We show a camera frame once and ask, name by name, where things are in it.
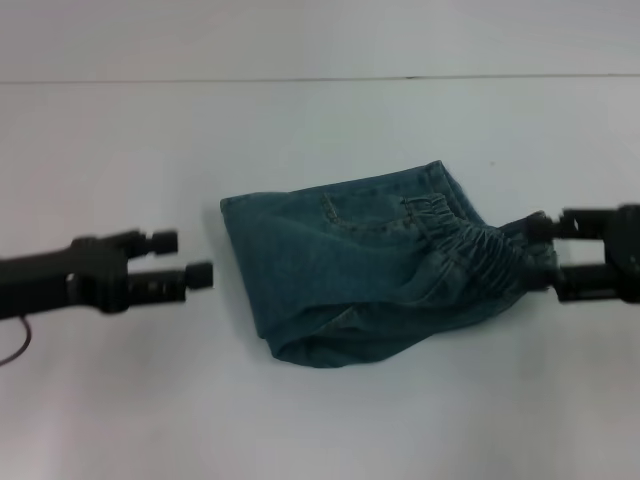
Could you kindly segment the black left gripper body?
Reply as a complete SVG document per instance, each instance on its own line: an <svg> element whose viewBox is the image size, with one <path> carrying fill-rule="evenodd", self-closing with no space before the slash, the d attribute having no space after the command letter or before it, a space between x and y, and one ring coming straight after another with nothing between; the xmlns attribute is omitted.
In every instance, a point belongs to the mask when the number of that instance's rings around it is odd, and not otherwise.
<svg viewBox="0 0 640 480"><path fill-rule="evenodd" d="M82 237L47 253L1 262L1 314L23 316L67 307L115 314L129 307L128 262L146 254L146 235L129 231Z"/></svg>

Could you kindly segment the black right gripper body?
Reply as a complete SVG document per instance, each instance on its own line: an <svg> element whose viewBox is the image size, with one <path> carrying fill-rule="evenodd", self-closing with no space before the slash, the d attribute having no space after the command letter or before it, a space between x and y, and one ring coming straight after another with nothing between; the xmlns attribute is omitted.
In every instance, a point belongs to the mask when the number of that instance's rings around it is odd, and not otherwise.
<svg viewBox="0 0 640 480"><path fill-rule="evenodd" d="M639 302L639 205L623 205L606 221L605 262L616 275L616 291L626 303Z"/></svg>

